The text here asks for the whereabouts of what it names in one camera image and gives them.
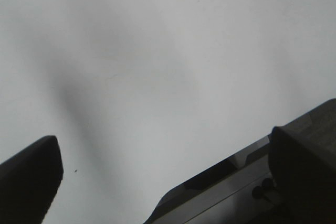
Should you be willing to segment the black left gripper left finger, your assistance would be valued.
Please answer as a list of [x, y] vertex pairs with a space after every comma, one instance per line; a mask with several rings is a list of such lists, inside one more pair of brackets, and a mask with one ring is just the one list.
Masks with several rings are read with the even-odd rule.
[[63, 179], [58, 140], [44, 136], [1, 164], [1, 223], [42, 223]]

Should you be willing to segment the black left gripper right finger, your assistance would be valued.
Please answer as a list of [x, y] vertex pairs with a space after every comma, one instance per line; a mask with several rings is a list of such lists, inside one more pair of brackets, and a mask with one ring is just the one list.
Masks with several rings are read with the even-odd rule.
[[273, 128], [268, 165], [299, 223], [335, 223], [335, 155], [285, 127]]

